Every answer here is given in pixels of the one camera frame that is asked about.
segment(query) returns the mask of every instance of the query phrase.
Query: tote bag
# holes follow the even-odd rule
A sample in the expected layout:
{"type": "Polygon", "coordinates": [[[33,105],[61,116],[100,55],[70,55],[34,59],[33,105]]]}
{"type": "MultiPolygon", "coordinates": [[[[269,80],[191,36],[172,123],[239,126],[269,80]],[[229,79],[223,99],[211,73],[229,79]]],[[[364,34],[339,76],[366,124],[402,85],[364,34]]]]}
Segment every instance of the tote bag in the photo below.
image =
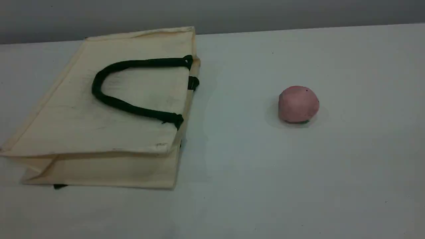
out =
{"type": "Polygon", "coordinates": [[[25,184],[172,188],[199,66],[193,27],[89,37],[0,155],[25,184]]]}

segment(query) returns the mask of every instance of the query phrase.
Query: wall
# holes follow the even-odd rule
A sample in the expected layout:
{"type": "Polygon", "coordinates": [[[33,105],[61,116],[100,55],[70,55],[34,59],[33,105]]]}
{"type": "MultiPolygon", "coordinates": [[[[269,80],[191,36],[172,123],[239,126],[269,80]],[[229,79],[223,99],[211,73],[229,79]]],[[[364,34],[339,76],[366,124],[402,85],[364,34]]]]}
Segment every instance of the wall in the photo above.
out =
{"type": "Polygon", "coordinates": [[[152,28],[198,34],[425,22],[424,0],[3,0],[0,43],[152,28]]]}

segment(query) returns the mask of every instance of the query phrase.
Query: black handle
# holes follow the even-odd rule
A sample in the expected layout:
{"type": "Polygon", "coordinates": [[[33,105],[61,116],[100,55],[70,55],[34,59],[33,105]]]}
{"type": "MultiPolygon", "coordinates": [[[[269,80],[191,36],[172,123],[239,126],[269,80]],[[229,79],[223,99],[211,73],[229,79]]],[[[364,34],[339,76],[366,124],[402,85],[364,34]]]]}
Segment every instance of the black handle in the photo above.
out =
{"type": "MultiPolygon", "coordinates": [[[[93,80],[93,84],[91,85],[91,93],[94,95],[94,97],[96,97],[96,99],[108,106],[117,108],[119,110],[131,114],[158,119],[161,120],[162,123],[173,123],[178,130],[184,121],[183,116],[181,114],[141,108],[129,104],[123,100],[117,99],[115,97],[105,95],[102,92],[102,84],[109,74],[118,71],[123,71],[128,68],[186,67],[188,70],[190,70],[190,68],[192,67],[192,63],[193,57],[191,55],[187,55],[183,58],[161,58],[117,62],[105,67],[103,70],[99,71],[96,74],[93,80]]],[[[195,90],[198,85],[199,80],[196,77],[189,77],[188,89],[189,86],[191,86],[191,88],[195,90]]]]}

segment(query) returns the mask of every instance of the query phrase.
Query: white table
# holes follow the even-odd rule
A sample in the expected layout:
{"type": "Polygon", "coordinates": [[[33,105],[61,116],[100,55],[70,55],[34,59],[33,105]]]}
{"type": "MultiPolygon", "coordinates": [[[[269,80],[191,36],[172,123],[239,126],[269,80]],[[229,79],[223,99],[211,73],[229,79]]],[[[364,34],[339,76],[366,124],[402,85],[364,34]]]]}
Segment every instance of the white table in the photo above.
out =
{"type": "MultiPolygon", "coordinates": [[[[0,238],[425,238],[425,24],[215,34],[177,186],[19,184],[0,159],[0,238]],[[309,125],[278,95],[310,87],[309,125]]],[[[80,42],[0,46],[0,143],[80,42]]]]}

